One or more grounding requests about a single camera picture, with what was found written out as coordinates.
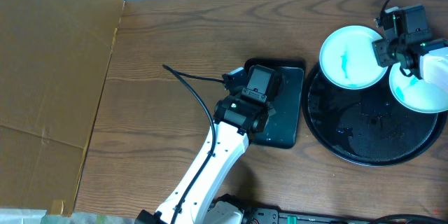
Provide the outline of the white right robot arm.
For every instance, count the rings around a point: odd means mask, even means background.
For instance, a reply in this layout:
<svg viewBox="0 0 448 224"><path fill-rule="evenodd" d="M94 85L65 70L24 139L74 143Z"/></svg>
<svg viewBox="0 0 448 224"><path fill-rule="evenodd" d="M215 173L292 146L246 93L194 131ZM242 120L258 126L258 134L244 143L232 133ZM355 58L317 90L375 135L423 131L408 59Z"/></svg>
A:
<svg viewBox="0 0 448 224"><path fill-rule="evenodd" d="M372 47L380 67L397 64L402 75L447 91L447 39L434 39L431 30L425 29L376 40Z"/></svg>

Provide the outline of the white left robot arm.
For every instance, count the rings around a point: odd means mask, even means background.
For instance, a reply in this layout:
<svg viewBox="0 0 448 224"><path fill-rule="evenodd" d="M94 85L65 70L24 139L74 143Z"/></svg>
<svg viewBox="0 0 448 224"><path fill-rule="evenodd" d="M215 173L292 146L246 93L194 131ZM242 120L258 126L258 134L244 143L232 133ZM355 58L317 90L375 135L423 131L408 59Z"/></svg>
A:
<svg viewBox="0 0 448 224"><path fill-rule="evenodd" d="M220 100L209 133L197 157L173 193L155 213L145 210L142 223L257 223L254 210L233 196L214 201L224 178L246 152L255 134L262 132L274 104L244 94Z"/></svg>

